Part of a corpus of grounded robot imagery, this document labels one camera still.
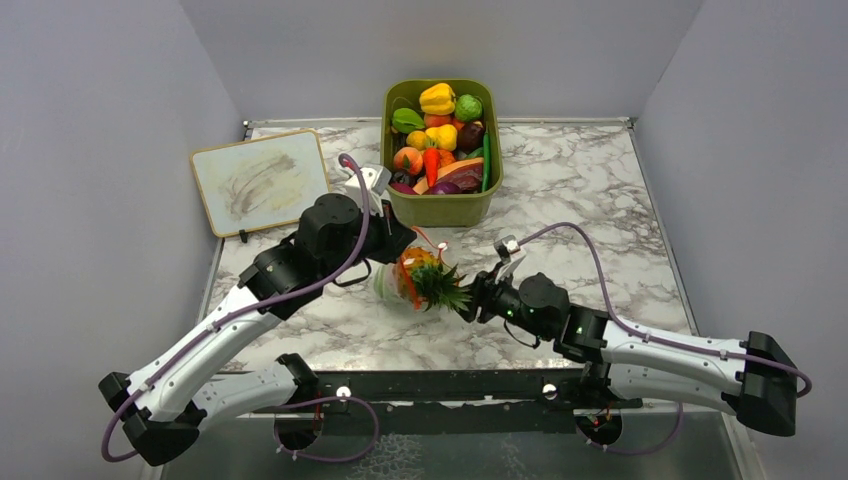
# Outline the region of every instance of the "marble tabletop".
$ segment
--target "marble tabletop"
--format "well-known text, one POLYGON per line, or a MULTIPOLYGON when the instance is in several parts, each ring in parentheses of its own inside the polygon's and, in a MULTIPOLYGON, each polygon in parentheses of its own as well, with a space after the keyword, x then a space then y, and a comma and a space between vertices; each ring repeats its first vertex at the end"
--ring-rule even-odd
MULTIPOLYGON (((313 127, 319 134, 334 189, 347 179, 337 157, 347 152, 360 164, 380 163, 378 123, 313 127)), ((261 138, 297 128, 257 128, 261 138)), ((428 228, 434 241, 449 244, 462 273, 473 276, 497 261, 492 242, 523 238, 545 225, 568 220, 594 239, 616 311, 622 316, 675 332, 689 324, 666 246, 634 153, 622 126, 503 124, 500 127, 504 181, 489 212, 474 228, 428 228)), ((296 227, 274 228, 224 241, 209 301, 213 309, 264 249, 296 227)), ((574 303, 603 308, 589 250, 574 232, 556 231, 528 245, 515 274, 516 285, 543 272, 568 289, 574 303)), ((517 337, 532 337, 514 332, 517 337)), ((315 370, 518 369, 567 367, 551 351, 525 347, 502 321, 467 324, 447 311, 415 312, 377 299, 371 280, 324 295, 253 341, 225 370, 256 370, 283 353, 299 353, 315 370)))

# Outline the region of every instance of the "plastic bin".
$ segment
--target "plastic bin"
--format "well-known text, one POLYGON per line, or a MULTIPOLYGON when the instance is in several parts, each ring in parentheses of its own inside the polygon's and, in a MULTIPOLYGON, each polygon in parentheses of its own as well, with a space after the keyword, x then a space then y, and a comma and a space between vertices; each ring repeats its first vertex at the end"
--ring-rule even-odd
POLYGON ((392 170, 392 159, 403 147, 402 134, 393 134, 392 113, 402 107, 421 111, 418 97, 421 92, 437 83, 445 82, 453 88, 457 97, 471 94, 483 102, 483 121, 489 133, 491 150, 489 169, 489 189, 482 193, 464 193, 462 195, 406 195, 389 188, 392 207, 398 220, 407 226, 418 227, 471 227, 480 222, 489 210, 492 195, 503 182, 503 159, 501 142, 498 135, 498 120, 495 115, 495 103, 492 93, 482 83, 462 78, 414 79, 398 83, 386 93, 383 106, 383 141, 381 155, 383 166, 392 170))

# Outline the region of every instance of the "bolt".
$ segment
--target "bolt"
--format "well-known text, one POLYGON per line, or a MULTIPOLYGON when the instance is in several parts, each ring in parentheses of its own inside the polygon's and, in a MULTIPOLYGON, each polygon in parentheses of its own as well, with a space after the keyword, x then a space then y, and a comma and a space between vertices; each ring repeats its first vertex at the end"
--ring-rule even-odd
POLYGON ((337 397, 349 397, 350 396, 350 389, 345 387, 345 386, 341 386, 341 387, 338 388, 338 390, 336 390, 336 396, 337 397))
POLYGON ((556 386, 554 386, 552 383, 547 383, 544 387, 542 387, 542 395, 544 395, 545 398, 547 398, 548 400, 555 399, 556 394, 556 386))

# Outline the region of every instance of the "white bracket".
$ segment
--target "white bracket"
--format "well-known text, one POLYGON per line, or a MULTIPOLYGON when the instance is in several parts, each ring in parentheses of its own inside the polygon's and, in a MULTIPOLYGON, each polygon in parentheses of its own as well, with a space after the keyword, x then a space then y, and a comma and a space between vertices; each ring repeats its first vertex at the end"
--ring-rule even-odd
POLYGON ((363 213, 372 213, 382 217, 383 204, 380 196, 389 185, 392 174, 386 168, 380 166, 362 167, 360 170, 362 171, 362 177, 365 179, 365 188, 368 189, 368 198, 370 199, 368 208, 366 209, 362 205, 362 193, 360 192, 359 179, 356 178, 356 175, 345 181, 344 193, 356 202, 363 213))
POLYGON ((496 282, 501 281, 504 278, 507 278, 515 272, 521 262, 524 261, 524 258, 527 256, 527 252, 522 250, 522 248, 518 245, 518 240, 516 240, 514 235, 507 235, 506 237, 495 242, 495 251, 498 252, 498 256, 501 259, 501 263, 503 266, 500 271, 498 271, 496 282))

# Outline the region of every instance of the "white wall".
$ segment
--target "white wall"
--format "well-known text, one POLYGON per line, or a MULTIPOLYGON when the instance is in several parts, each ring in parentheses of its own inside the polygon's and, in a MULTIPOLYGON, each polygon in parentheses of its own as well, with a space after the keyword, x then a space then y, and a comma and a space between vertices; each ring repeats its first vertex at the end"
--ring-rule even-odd
POLYGON ((407 78, 501 115, 638 115, 702 0, 180 0, 245 118, 380 116, 407 78))
POLYGON ((240 118, 176 0, 2 10, 0 476, 135 478, 97 382, 188 329, 214 242, 188 156, 240 118))
POLYGON ((636 125, 698 325, 773 334, 816 381, 771 479, 848 449, 848 2, 706 0, 636 125))

